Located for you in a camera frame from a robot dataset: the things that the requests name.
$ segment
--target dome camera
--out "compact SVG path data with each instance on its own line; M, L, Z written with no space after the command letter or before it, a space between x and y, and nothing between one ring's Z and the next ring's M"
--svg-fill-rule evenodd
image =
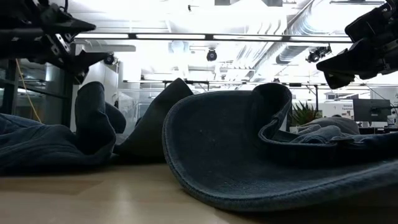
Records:
M106 58L104 59L104 63L106 65L114 65L118 62L118 58L114 56L113 53L109 53Z
M210 49L209 52L207 53L207 61L213 62L217 60L217 53L215 49Z

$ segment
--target potted plant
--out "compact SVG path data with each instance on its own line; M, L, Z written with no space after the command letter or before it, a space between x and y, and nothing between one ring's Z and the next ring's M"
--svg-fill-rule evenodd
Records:
M293 105L293 110L294 110L292 114L293 129L294 127L307 124L315 119L322 117L322 114L316 109L314 109L312 105L308 105L307 102L305 104L303 104L302 102L299 103L300 106Z

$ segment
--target desk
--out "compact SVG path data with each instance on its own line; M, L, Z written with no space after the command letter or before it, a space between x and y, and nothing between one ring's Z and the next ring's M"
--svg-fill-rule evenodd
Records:
M386 134L398 131L398 128L359 128L361 134Z
M296 211L233 214L184 193L166 165L0 179L0 223L4 224L395 224L397 209L398 194L389 188Z

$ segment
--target blue denim cloth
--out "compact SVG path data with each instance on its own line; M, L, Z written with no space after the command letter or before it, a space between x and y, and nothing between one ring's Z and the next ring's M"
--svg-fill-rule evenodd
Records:
M277 83L189 96L165 119L166 161L190 195L239 212L304 207L398 183L398 133L279 131L291 105L289 89Z
M83 86L76 98L76 134L62 125L0 114L0 174L72 170L107 163L116 141L104 87Z

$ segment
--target ceiling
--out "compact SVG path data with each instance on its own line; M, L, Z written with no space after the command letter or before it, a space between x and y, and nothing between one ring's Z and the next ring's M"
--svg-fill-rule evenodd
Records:
M61 6L63 1L52 0ZM266 0L69 1L68 11L97 25L97 33L262 35L342 35L346 25L384 2L332 4L331 0L314 0L304 8L309 0L283 0L282 7L269 7L280 1ZM135 52L131 52L138 55L134 63L141 67L146 79L169 80L178 76L190 80L270 82L279 78L282 82L326 82L315 64L305 61L308 50L320 44L183 40L79 40L78 43L91 48L135 46ZM350 44L331 44L333 54L347 47ZM206 60L209 49L216 50L217 61Z

